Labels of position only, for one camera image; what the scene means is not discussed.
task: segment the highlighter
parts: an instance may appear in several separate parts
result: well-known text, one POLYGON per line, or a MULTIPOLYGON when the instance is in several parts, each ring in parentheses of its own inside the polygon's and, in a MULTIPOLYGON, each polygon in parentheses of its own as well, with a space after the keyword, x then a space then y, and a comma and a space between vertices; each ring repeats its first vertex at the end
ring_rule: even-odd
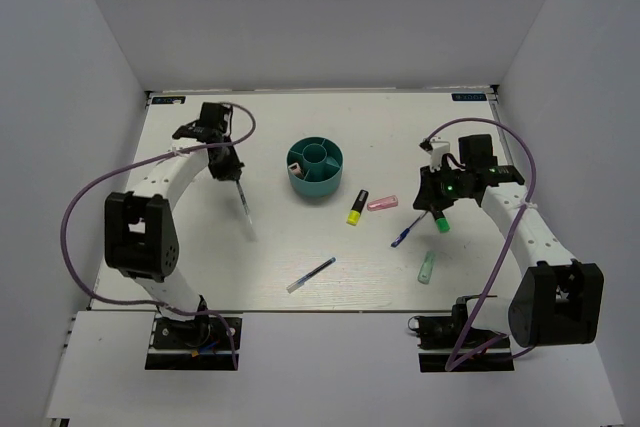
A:
POLYGON ((349 212, 349 217, 347 217, 347 224, 356 225, 358 223, 362 209, 364 209, 364 204, 367 202, 367 197, 369 197, 369 192, 361 190, 356 201, 353 203, 353 207, 351 207, 351 212, 349 212))

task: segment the teal container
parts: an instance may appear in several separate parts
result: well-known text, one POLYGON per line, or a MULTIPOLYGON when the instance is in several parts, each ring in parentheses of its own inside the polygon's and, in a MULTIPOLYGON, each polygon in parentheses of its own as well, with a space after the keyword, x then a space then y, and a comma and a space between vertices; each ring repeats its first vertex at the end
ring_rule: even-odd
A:
POLYGON ((291 185, 305 197, 333 194, 342 178, 342 152, 323 137, 308 137, 296 142, 287 154, 287 172, 291 185), (288 166, 297 163, 304 177, 296 177, 288 166))

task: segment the table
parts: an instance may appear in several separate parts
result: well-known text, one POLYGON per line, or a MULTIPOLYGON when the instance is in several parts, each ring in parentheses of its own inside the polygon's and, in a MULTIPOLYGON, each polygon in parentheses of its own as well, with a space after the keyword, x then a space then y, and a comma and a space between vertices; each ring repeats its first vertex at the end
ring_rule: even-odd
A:
MULTIPOLYGON (((418 144, 442 123, 466 116, 493 118, 487 102, 454 102, 450 93, 381 91, 221 93, 187 95, 184 104, 149 105, 135 160, 166 151, 178 126, 197 118, 202 102, 230 101, 257 119, 255 134, 237 146, 246 164, 242 185, 257 240, 252 239, 233 183, 201 172, 174 209, 180 241, 179 268, 209 307, 231 311, 438 311, 458 296, 480 292, 503 238, 475 201, 446 211, 451 231, 439 234, 427 217, 397 249, 390 243, 418 215, 411 208, 419 168, 429 156, 418 144), (286 172, 286 154, 298 140, 326 137, 342 149, 344 173, 332 196, 309 201, 296 194, 286 172), (400 205, 364 211, 357 227, 346 218, 360 189, 373 200, 397 195, 400 205), (429 285, 417 281, 427 250, 437 253, 429 285), (337 262, 288 294, 286 286, 324 260, 337 262)), ((249 128, 234 116, 233 136, 249 128)), ((464 123, 446 129, 457 155, 457 138, 489 133, 505 163, 497 129, 464 123)), ((151 166, 132 172, 132 189, 151 166)), ((511 255, 493 293, 510 297, 520 281, 511 255)), ((144 299, 146 292, 104 262, 96 289, 117 299, 144 299)), ((123 309, 94 302, 93 308, 123 309)))

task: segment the purple cable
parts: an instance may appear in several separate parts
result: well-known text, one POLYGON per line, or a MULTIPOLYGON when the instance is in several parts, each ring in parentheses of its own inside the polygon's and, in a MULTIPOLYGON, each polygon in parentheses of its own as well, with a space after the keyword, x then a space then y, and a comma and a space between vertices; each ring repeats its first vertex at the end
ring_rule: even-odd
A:
POLYGON ((249 137, 251 137, 251 135, 253 135, 253 133, 256 130, 256 119, 253 116, 253 114, 251 112, 249 112, 248 109, 246 109, 245 107, 242 107, 241 105, 237 105, 237 104, 233 104, 231 102, 223 102, 224 104, 230 105, 233 108, 238 108, 240 110, 242 110, 243 112, 245 112, 249 118, 251 119, 251 129, 249 130, 249 132, 240 137, 238 140, 234 140, 232 142, 221 142, 221 143, 217 143, 217 144, 202 144, 202 145, 196 145, 193 147, 187 147, 184 149, 180 149, 180 150, 174 150, 171 152, 167 152, 166 154, 161 154, 161 155, 157 155, 155 157, 152 157, 150 159, 146 159, 146 160, 141 160, 140 162, 135 162, 133 164, 130 165, 126 165, 124 167, 120 167, 118 169, 115 169, 111 172, 108 172, 104 175, 101 175, 100 177, 92 180, 91 182, 89 182, 87 185, 85 185, 82 189, 80 189, 80 192, 78 192, 75 197, 73 199, 71 199, 71 202, 69 203, 69 205, 67 206, 67 209, 64 212, 64 215, 62 216, 62 223, 60 224, 60 249, 62 250, 62 258, 64 259, 64 264, 67 267, 67 270, 69 271, 69 275, 71 276, 71 278, 73 279, 73 281, 76 283, 76 285, 78 287, 80 287, 80 289, 87 294, 90 298, 95 299, 95 300, 99 300, 100 302, 104 302, 105 304, 112 304, 112 305, 153 305, 155 307, 163 307, 167 310, 170 310, 171 312, 178 314, 178 315, 184 315, 184 316, 196 316, 196 315, 213 315, 214 317, 216 317, 218 320, 220 320, 220 322, 222 323, 222 325, 224 326, 225 330, 227 331, 227 336, 229 337, 230 341, 231 341, 231 360, 233 361, 233 368, 235 370, 238 370, 238 360, 237 360, 237 354, 236 354, 236 348, 233 342, 233 334, 231 333, 231 329, 229 327, 229 324, 227 323, 227 321, 224 319, 224 317, 222 317, 222 315, 220 315, 219 312, 216 312, 214 310, 202 310, 199 312, 187 312, 184 310, 180 310, 177 309, 175 307, 172 307, 164 302, 160 302, 157 300, 115 300, 115 299, 109 299, 107 297, 103 297, 99 294, 96 294, 92 289, 90 289, 80 278, 80 276, 78 275, 78 273, 76 272, 75 268, 73 267, 73 263, 71 262, 71 257, 69 255, 69 247, 67 245, 67 228, 69 225, 69 217, 71 217, 71 212, 73 212, 73 209, 75 208, 76 204, 80 201, 80 199, 87 193, 89 192, 92 188, 94 188, 96 185, 98 185, 101 182, 104 182, 107 179, 110 179, 111 177, 115 177, 116 175, 122 174, 124 172, 128 172, 130 170, 133 169, 137 169, 138 167, 142 167, 143 165, 149 165, 152 164, 154 162, 159 162, 161 160, 164 159, 169 159, 171 157, 175 157, 176 155, 181 155, 181 154, 188 154, 191 152, 195 152, 197 150, 202 150, 202 149, 211 149, 211 148, 218 148, 218 147, 230 147, 232 145, 236 145, 239 144, 240 142, 244 142, 245 140, 247 140, 249 137))
MULTIPOLYGON (((481 123, 484 123, 484 124, 491 124, 491 125, 495 125, 496 127, 501 128, 501 129, 507 131, 509 134, 511 134, 511 136, 520 144, 520 146, 524 150, 524 153, 527 155, 527 158, 529 159, 529 166, 531 167, 531 179, 529 181, 529 189, 527 190, 527 195, 525 195, 524 202, 520 206, 520 208, 518 209, 518 213, 516 214, 515 218, 513 219, 513 222, 511 223, 511 227, 509 227, 509 232, 507 233, 507 236, 505 237, 504 245, 502 246, 502 250, 500 251, 500 255, 498 256, 498 260, 496 260, 496 264, 494 265, 493 270, 491 271, 491 275, 489 275, 489 280, 487 280, 487 284, 484 286, 484 289, 482 290, 482 293, 478 297, 478 302, 476 303, 475 307, 471 311, 471 314, 469 314, 469 318, 467 319, 467 322, 464 324, 464 327, 462 328, 462 331, 460 332, 460 335, 458 336, 458 340, 456 341, 456 343, 455 343, 455 345, 453 347, 453 351, 451 352, 451 355, 449 355, 449 358, 447 359, 447 363, 445 365, 445 370, 447 372, 451 372, 453 369, 458 367, 465 360, 468 360, 469 358, 473 357, 474 355, 482 352, 487 347, 490 347, 493 344, 495 344, 496 342, 498 342, 499 340, 507 337, 507 335, 505 335, 505 334, 499 334, 499 335, 495 336, 493 339, 488 340, 484 344, 479 345, 475 349, 473 349, 473 350, 467 352, 466 354, 462 355, 461 357, 457 357, 458 353, 460 352, 460 349, 462 348, 462 344, 464 343, 465 339, 467 338, 467 334, 469 334, 469 331, 471 330, 471 325, 473 324, 473 321, 478 316, 478 312, 480 312, 480 308, 482 307, 482 304, 484 304, 484 301, 486 300, 487 296, 489 295, 489 291, 491 290, 491 287, 493 287, 493 284, 496 281, 496 278, 498 277, 498 273, 500 272, 500 268, 502 267, 502 264, 504 262, 505 257, 507 256, 507 253, 509 252, 509 247, 511 246, 511 242, 513 241, 513 236, 516 233, 516 229, 518 228, 518 224, 520 223, 520 220, 522 219, 522 216, 524 215, 524 211, 527 209, 527 203, 531 201, 531 197, 533 196, 533 191, 534 191, 534 189, 536 187, 536 180, 537 180, 536 163, 533 160, 533 154, 531 153, 531 150, 529 150, 529 147, 527 146, 527 144, 524 142, 524 140, 522 140, 522 138, 518 134, 516 134, 513 130, 511 130, 510 127, 507 127, 506 125, 501 124, 500 122, 496 122, 495 120, 482 119, 482 118, 479 118, 479 117, 465 117, 465 118, 462 118, 462 119, 452 120, 450 122, 442 124, 436 130, 434 130, 427 137, 427 140, 431 140, 438 132, 442 131, 443 129, 446 129, 447 127, 449 127, 451 125, 454 125, 454 124, 459 124, 461 122, 481 122, 481 123)), ((520 357, 521 355, 524 355, 529 351, 530 351, 530 349, 529 350, 525 349, 524 351, 522 351, 522 352, 520 352, 519 354, 516 354, 516 355, 517 355, 517 357, 520 357)))

